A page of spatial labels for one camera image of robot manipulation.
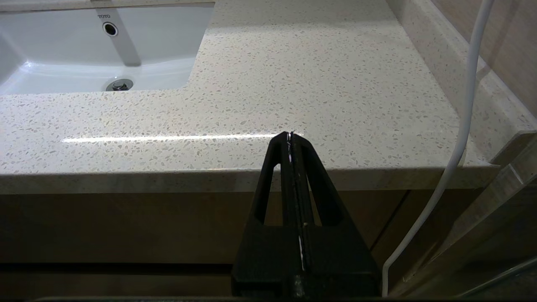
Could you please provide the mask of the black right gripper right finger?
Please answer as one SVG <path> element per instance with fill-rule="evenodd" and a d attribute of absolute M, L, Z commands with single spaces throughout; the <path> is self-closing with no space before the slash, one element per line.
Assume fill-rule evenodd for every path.
<path fill-rule="evenodd" d="M 309 141 L 292 134 L 307 297 L 378 297 L 378 268 Z"/>

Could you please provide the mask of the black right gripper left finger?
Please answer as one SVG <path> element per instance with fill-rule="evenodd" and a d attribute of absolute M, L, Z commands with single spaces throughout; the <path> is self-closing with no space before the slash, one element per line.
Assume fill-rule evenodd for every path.
<path fill-rule="evenodd" d="M 302 270 L 299 210 L 289 132 L 271 139 L 255 190 L 240 248 L 232 268 L 232 294 L 284 297 Z M 282 225 L 265 224 L 274 168 L 281 168 Z"/>

